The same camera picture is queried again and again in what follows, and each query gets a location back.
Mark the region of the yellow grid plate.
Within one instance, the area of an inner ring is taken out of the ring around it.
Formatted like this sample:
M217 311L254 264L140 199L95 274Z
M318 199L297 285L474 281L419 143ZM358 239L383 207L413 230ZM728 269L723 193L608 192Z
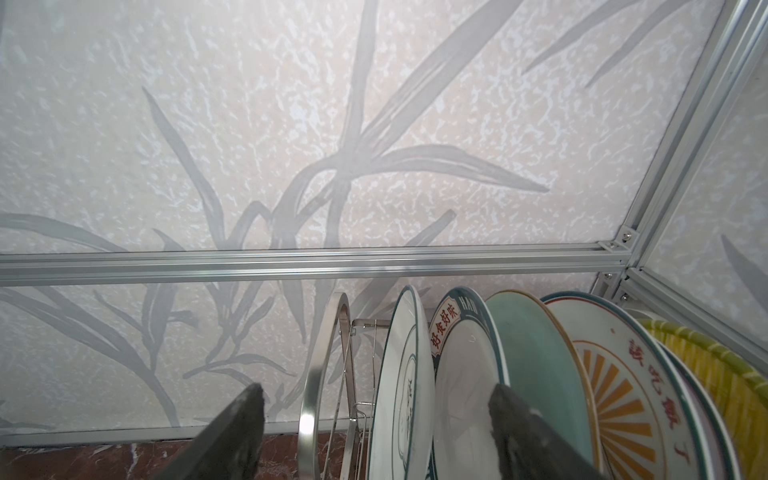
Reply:
M748 479L767 477L767 378L709 336L679 324L639 322L696 376L725 421Z

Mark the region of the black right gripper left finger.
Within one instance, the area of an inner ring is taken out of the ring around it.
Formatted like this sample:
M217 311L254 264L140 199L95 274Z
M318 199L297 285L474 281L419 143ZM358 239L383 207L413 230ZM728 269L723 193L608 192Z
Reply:
M253 479L265 430L262 386L247 386L155 476L157 479Z

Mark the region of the green rimmed Chinese text plate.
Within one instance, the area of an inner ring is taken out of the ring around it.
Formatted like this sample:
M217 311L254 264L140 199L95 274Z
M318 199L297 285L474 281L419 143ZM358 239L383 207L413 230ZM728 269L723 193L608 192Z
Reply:
M499 479L489 401L509 382L504 349L479 294L451 289L429 324L435 373L435 428L431 473L435 479Z

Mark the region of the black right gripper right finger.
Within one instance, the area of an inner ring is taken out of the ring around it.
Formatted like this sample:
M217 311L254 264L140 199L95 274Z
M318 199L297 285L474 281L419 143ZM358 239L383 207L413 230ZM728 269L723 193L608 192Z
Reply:
M603 475L507 385L488 401L503 479L601 479Z

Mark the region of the mint green flower plate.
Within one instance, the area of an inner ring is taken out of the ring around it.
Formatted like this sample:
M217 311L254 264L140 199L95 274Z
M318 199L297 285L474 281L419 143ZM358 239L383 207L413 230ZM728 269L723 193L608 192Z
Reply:
M485 303L504 348L512 390L591 466L607 474L593 389L562 324L524 291L500 291Z

